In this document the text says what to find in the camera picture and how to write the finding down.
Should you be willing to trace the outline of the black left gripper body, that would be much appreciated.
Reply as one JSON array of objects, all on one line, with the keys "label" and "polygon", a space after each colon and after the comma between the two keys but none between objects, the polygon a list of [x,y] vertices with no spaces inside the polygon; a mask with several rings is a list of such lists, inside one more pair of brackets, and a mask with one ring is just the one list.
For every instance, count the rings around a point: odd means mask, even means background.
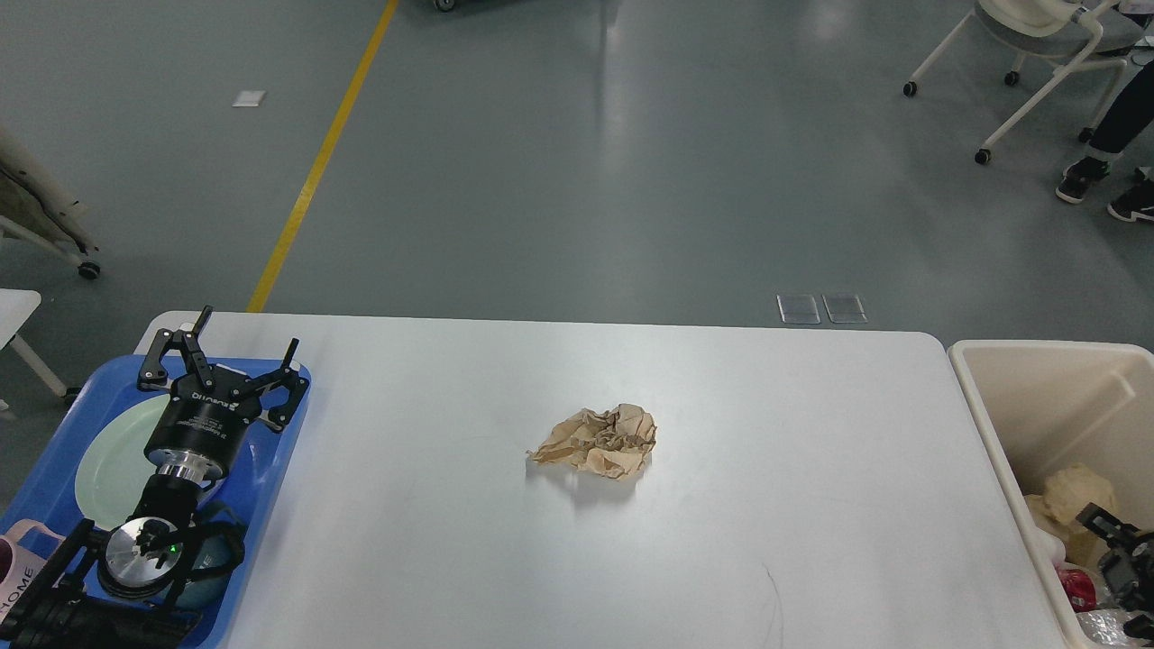
[{"label": "black left gripper body", "polygon": [[258,396],[225,401],[196,390],[178,393],[162,410],[144,456],[156,467],[195,455],[207,461],[207,473],[228,475],[243,437],[261,415]]}]

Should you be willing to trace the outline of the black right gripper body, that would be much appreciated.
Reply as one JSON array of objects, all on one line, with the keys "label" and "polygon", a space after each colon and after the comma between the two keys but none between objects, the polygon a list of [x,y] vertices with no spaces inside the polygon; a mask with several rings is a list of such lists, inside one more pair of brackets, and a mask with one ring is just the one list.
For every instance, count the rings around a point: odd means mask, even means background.
[{"label": "black right gripper body", "polygon": [[1112,599],[1137,613],[1131,622],[1151,622],[1151,534],[1101,534],[1101,537],[1108,550],[1100,558],[1100,572]]}]

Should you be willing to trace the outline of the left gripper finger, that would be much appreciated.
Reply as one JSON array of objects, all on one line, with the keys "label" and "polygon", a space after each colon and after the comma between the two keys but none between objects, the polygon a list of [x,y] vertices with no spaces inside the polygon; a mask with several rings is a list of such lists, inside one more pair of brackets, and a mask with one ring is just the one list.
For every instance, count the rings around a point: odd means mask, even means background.
[{"label": "left gripper finger", "polygon": [[[283,361],[276,370],[243,379],[243,382],[234,388],[234,412],[245,425],[260,422],[272,432],[283,432],[293,422],[310,387],[309,379],[304,378],[299,370],[293,370],[292,366],[299,344],[298,338],[288,341]],[[283,401],[273,406],[264,406],[262,404],[264,396],[277,390],[285,391]]]},{"label": "left gripper finger", "polygon": [[162,366],[162,358],[170,352],[177,355],[183,361],[186,373],[192,373],[197,378],[198,386],[207,390],[217,386],[215,381],[213,367],[207,361],[205,351],[198,345],[198,334],[207,328],[207,322],[213,316],[213,307],[205,306],[198,312],[198,318],[192,324],[190,330],[166,328],[158,329],[143,357],[143,361],[137,373],[137,389],[140,391],[170,390],[177,379],[168,374],[168,370]]}]

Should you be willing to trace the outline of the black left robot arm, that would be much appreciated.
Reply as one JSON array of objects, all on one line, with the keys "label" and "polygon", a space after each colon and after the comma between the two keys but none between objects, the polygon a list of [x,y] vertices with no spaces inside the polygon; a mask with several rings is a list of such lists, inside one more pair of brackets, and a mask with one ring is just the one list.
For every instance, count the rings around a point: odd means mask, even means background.
[{"label": "black left robot arm", "polygon": [[282,361],[155,333],[96,370],[3,513],[5,648],[218,648],[310,388]]}]

